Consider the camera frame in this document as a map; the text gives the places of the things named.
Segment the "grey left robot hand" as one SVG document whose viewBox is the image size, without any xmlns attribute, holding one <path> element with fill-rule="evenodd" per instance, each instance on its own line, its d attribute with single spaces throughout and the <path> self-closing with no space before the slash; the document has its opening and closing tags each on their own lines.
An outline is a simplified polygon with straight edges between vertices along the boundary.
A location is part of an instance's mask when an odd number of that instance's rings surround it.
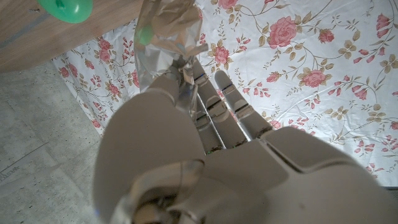
<svg viewBox="0 0 398 224">
<path fill-rule="evenodd" d="M 397 201 L 350 156 L 273 129 L 224 72 L 192 67 L 197 118 L 177 108 L 168 68 L 110 119 L 93 179 L 105 223 L 396 223 Z M 222 100 L 216 86 L 225 94 Z"/>
</svg>

